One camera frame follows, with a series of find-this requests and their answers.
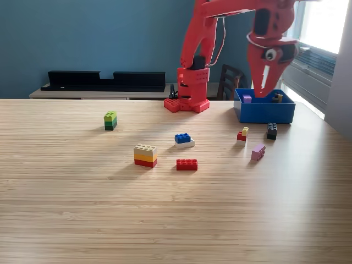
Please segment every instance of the blue bin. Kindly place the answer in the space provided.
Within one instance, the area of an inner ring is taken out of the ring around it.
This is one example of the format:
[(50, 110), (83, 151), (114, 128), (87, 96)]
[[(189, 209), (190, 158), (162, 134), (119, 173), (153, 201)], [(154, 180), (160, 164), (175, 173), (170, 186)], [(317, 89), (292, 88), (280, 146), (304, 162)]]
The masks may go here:
[[(253, 89), (235, 90), (239, 101), (234, 101), (234, 107), (240, 123), (292, 123), (296, 104), (282, 90), (273, 90), (264, 98), (256, 98)], [(282, 103), (271, 102), (275, 93), (283, 95)], [(250, 95), (252, 102), (244, 103), (244, 95)]]

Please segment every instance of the lego stack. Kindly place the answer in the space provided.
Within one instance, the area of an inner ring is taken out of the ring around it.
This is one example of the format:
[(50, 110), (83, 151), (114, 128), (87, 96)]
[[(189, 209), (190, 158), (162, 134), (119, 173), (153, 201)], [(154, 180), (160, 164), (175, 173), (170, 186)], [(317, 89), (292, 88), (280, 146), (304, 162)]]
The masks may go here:
[(109, 111), (104, 116), (105, 130), (113, 131), (117, 126), (117, 115), (115, 111)]
[(277, 124), (268, 123), (268, 134), (266, 138), (276, 140), (276, 136), (277, 136)]
[(239, 131), (237, 134), (237, 145), (240, 146), (245, 146), (247, 142), (247, 136), (248, 136), (248, 130), (249, 128), (244, 127), (242, 131)]
[(158, 163), (156, 146), (138, 144), (134, 147), (134, 164), (154, 168)]
[(183, 149), (185, 147), (194, 147), (196, 142), (187, 133), (175, 135), (175, 146), (178, 149)]

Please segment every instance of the yellow lego brick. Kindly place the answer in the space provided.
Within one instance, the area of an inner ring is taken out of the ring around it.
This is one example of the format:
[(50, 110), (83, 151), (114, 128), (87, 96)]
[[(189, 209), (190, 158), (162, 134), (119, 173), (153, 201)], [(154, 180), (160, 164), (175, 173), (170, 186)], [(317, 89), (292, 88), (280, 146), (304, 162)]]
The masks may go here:
[(107, 114), (104, 116), (104, 121), (105, 121), (105, 122), (113, 122), (116, 117), (117, 117), (116, 111), (109, 111), (109, 112), (107, 112)]
[(138, 144), (137, 146), (134, 147), (133, 150), (134, 150), (134, 153), (137, 155), (143, 155), (148, 157), (153, 157), (157, 155), (156, 146)]
[(242, 136), (248, 136), (248, 130), (249, 130), (249, 128), (244, 127), (242, 130)]
[(154, 162), (157, 158), (158, 158), (158, 154), (150, 157), (150, 156), (144, 156), (144, 155), (139, 155), (139, 154), (135, 154), (134, 155), (135, 160), (139, 160), (139, 161), (148, 161), (148, 162)]

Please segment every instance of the red robot arm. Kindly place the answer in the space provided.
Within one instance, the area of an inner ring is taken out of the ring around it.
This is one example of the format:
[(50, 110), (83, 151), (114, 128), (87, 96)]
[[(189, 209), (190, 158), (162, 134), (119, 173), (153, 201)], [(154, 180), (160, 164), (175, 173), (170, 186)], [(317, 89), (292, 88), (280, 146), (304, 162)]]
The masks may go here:
[[(206, 90), (209, 67), (213, 65), (218, 18), (253, 10), (256, 15), (254, 28), (247, 36), (247, 59), (256, 97), (267, 96), (298, 53), (297, 41), (283, 37), (294, 21), (295, 1), (195, 0), (194, 15), (183, 44), (181, 68), (178, 69), (179, 99), (172, 102), (173, 112), (202, 112), (209, 107)], [(194, 56), (199, 45), (200, 53)], [(170, 100), (166, 100), (164, 105), (171, 109), (169, 103)]]

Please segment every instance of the wooden chair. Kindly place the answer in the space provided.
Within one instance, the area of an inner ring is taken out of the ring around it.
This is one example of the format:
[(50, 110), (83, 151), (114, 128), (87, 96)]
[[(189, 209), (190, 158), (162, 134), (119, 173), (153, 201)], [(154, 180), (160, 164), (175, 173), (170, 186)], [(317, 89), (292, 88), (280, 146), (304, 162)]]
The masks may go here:
[(241, 78), (243, 76), (244, 74), (242, 71), (224, 64), (222, 66), (217, 100), (224, 101), (224, 93), (225, 93), (226, 101), (234, 101), (235, 89), (238, 89)]

